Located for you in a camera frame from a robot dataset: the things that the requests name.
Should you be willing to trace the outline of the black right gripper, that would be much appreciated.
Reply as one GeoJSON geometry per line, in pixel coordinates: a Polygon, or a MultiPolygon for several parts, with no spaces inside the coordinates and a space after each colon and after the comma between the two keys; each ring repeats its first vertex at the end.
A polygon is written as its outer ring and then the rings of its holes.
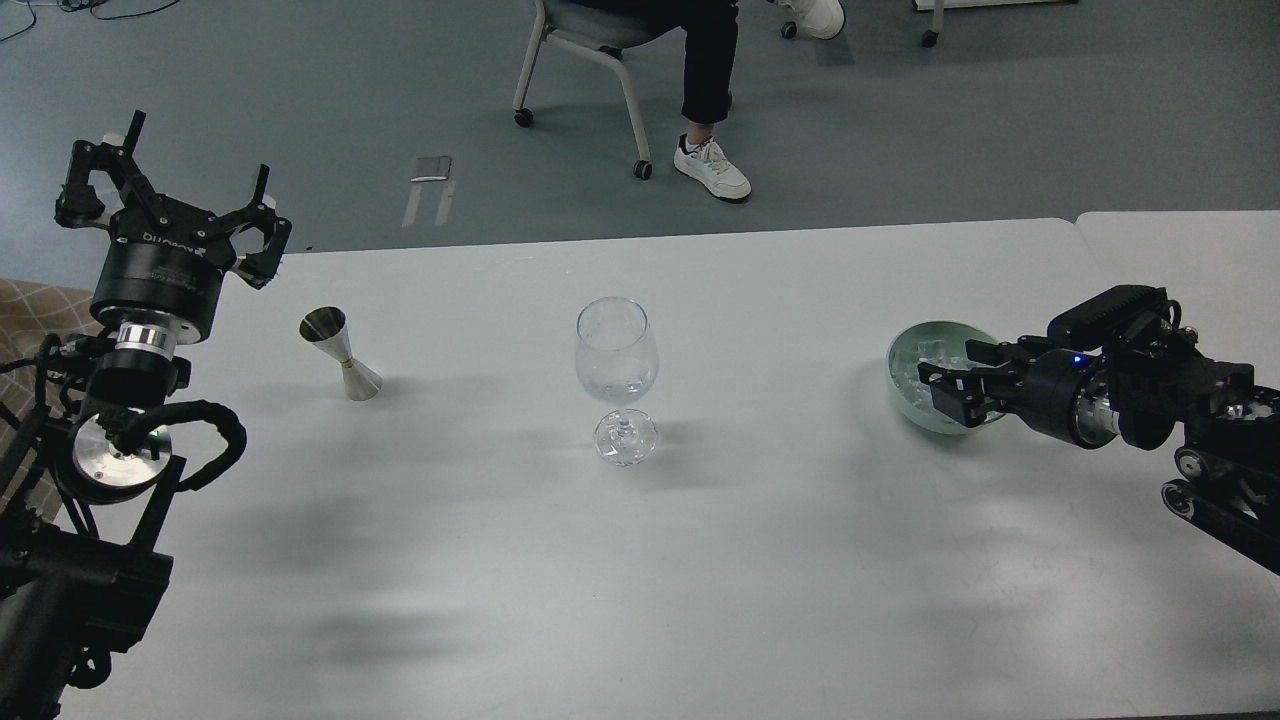
{"type": "Polygon", "coordinates": [[[933,409],[960,427],[975,429],[1011,413],[1033,430],[1082,448],[1101,448],[1120,434],[1102,357],[1051,350],[1046,337],[968,340],[965,354],[968,369],[918,364],[933,409]]]}

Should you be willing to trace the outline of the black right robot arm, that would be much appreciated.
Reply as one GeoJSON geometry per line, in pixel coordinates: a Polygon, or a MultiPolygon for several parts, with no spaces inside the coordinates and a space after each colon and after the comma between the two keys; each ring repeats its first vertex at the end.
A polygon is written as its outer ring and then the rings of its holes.
{"type": "Polygon", "coordinates": [[[1056,316],[1043,336],[968,340],[968,368],[920,360],[916,377],[933,409],[965,428],[1014,415],[1080,448],[1119,438],[1151,451],[1180,427],[1165,507],[1276,571],[1277,391],[1257,384],[1251,364],[1213,360],[1197,343],[1166,290],[1119,284],[1056,316]]]}

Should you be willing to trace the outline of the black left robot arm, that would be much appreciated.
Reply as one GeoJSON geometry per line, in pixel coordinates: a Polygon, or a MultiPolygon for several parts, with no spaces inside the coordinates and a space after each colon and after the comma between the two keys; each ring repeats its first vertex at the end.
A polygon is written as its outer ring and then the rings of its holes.
{"type": "Polygon", "coordinates": [[[291,223],[260,167],[248,202],[216,214],[157,192],[134,159],[146,115],[122,136],[81,140],[55,202],[65,228],[111,241],[90,302],[95,334],[47,333],[3,373],[28,372],[3,451],[3,716],[55,719],[68,688],[109,679],[143,637],[172,579],[156,550],[172,501],[211,484],[247,447],[239,418],[177,402],[228,275],[260,290],[291,223]]]}

